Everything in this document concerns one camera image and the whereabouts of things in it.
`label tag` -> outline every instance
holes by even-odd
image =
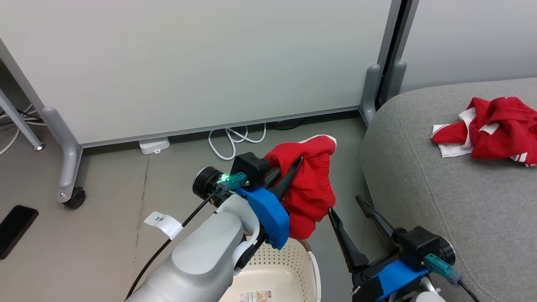
[[[238,302],[274,302],[272,291],[242,292],[238,295]]]
[[[164,215],[159,212],[153,212],[144,222],[150,226],[156,226],[161,229],[164,234],[173,240],[183,230],[181,224],[172,216]]]
[[[492,135],[496,131],[496,129],[498,129],[499,126],[500,124],[498,123],[492,123],[490,125],[484,125],[483,127],[481,127],[481,129],[479,129],[479,131],[485,131],[488,134]]]

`whiteboard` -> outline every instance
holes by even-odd
[[[537,76],[537,2],[420,1],[401,60],[401,93]]]
[[[390,4],[4,0],[0,38],[85,144],[355,109]]]

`white cable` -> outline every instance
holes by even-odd
[[[214,130],[211,130],[209,132],[208,141],[209,141],[209,146],[214,151],[214,154],[216,154],[216,156],[220,157],[221,159],[223,159],[225,161],[230,161],[230,160],[233,160],[235,158],[235,155],[237,154],[237,149],[235,148],[236,143],[241,143],[243,141],[247,141],[247,142],[250,142],[250,143],[260,143],[260,142],[262,142],[265,139],[265,136],[267,134],[267,124],[263,124],[263,136],[259,140],[252,140],[252,139],[249,139],[247,137],[248,136],[248,126],[246,126],[246,133],[244,135],[242,135],[241,133],[236,132],[235,130],[233,130],[231,128],[225,128],[224,130],[226,132],[226,135],[229,138],[229,142],[231,143],[231,147],[233,148],[233,155],[231,157],[222,156],[220,153],[218,153],[218,151],[216,151],[216,148],[214,147],[213,142],[211,141],[211,135],[213,134]],[[233,132],[233,134],[235,134],[236,136],[240,137],[241,139],[234,140],[231,137],[230,132]]]
[[[24,110],[25,113],[28,113],[28,114],[32,114],[32,113],[36,113],[37,110],[34,110],[34,111],[31,111],[31,112],[28,112],[28,110],[30,110],[30,108],[32,107],[33,105],[30,105],[28,106],[28,108],[26,108],[26,110]],[[3,114],[0,116],[0,119],[2,118],[5,118],[5,117],[8,117],[7,114]],[[30,122],[30,120],[36,120],[32,117],[27,117],[27,118],[24,118],[23,119],[25,121],[27,121],[26,123],[27,124],[32,124],[32,125],[38,125],[38,126],[46,126],[45,124],[40,124],[40,123],[33,123],[33,122]],[[13,146],[13,144],[15,143],[15,141],[17,140],[17,137],[19,137],[19,134],[20,134],[20,129],[17,129],[17,133],[15,133],[15,136],[13,137],[13,139],[11,140],[11,142],[2,150],[0,151],[0,155],[4,154],[11,146]]]
[[[19,133],[20,129],[17,128],[17,133],[15,133],[15,136],[13,137],[11,142],[2,151],[0,151],[0,155],[4,154],[13,145],[13,143],[17,140],[17,137],[19,137]]]

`sofa cushion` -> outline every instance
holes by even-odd
[[[537,297],[537,167],[511,159],[441,158],[434,124],[459,121],[472,97],[519,97],[537,109],[537,78],[410,91],[387,102],[367,130],[361,164],[375,207],[394,226],[421,225],[455,248],[456,269],[481,301]],[[447,301],[471,301],[435,279]]]

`black wheel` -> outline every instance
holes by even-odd
[[[68,208],[76,209],[79,208],[85,200],[86,192],[81,187],[77,186],[72,190],[71,198],[64,202],[63,205]]]

